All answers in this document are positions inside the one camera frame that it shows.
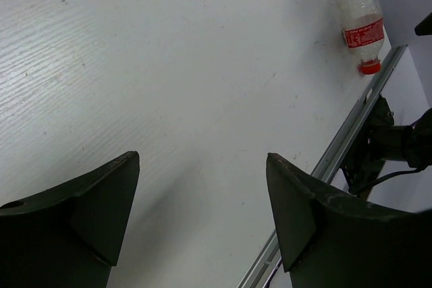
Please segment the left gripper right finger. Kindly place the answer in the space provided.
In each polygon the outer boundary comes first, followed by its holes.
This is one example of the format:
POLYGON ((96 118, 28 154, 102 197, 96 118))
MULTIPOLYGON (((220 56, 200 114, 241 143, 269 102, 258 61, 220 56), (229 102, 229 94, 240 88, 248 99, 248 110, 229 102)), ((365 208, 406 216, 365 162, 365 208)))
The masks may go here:
POLYGON ((430 287, 431 211, 343 192, 276 153, 266 178, 283 269, 294 287, 430 287))

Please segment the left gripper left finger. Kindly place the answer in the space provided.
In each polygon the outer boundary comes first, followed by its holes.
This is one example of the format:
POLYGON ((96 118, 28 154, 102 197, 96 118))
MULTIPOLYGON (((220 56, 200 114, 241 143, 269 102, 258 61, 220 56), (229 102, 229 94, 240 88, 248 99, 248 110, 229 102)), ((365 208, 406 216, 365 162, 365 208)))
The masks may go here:
POLYGON ((106 287, 139 178, 129 151, 1 207, 2 287, 106 287))

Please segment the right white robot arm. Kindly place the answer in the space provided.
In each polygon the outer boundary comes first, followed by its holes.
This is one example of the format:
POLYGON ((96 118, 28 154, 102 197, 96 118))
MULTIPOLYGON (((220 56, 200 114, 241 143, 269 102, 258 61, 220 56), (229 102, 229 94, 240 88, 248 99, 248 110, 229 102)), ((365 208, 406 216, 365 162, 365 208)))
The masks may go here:
POLYGON ((407 100, 404 112, 416 119, 403 132, 403 157, 409 167, 422 171, 431 166, 431 85, 421 82, 431 73, 431 41, 411 40, 402 61, 406 63, 401 91, 407 100))

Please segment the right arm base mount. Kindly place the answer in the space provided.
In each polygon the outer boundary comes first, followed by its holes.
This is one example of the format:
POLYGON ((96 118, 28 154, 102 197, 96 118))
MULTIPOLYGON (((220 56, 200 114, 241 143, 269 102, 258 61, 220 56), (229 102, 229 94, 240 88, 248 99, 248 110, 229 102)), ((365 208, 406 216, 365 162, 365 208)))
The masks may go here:
POLYGON ((385 163, 406 161, 402 147, 411 133, 409 126, 395 124, 387 100, 379 96, 341 164, 348 192, 367 200, 385 163))

